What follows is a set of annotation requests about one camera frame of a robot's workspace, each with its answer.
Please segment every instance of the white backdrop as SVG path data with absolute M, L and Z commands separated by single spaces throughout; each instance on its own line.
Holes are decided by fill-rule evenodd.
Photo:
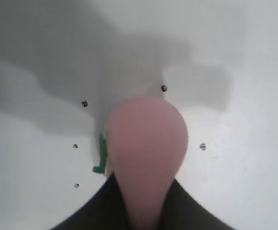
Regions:
M 105 182 L 95 137 L 141 94 L 184 115 L 177 178 L 196 200 L 278 230 L 278 0 L 0 0 L 0 230 L 87 202 Z

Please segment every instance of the green object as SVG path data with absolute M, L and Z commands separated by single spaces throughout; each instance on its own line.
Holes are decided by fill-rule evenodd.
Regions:
M 99 148 L 100 148 L 100 165 L 93 167 L 93 172 L 105 174 L 105 167 L 107 161 L 107 148 L 106 140 L 103 133 L 99 135 Z

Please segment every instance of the black dot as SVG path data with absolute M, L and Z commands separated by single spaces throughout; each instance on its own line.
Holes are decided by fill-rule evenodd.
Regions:
M 81 104 L 82 104 L 83 107 L 87 107 L 88 106 L 87 100 L 82 101 Z
M 166 92 L 168 90 L 168 87 L 166 85 L 161 86 L 161 91 Z
M 200 144 L 200 149 L 205 151 L 207 149 L 206 143 L 201 143 Z

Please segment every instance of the pink teardrop-shaped object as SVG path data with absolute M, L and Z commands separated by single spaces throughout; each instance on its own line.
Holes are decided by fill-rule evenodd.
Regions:
M 183 117 L 163 99 L 131 99 L 110 115 L 106 139 L 133 229 L 156 228 L 187 149 Z

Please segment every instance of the black base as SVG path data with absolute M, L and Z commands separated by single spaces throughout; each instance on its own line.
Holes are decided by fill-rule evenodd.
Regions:
M 129 230 L 114 174 L 80 210 L 52 230 Z M 233 230 L 200 206 L 175 180 L 163 206 L 159 230 Z

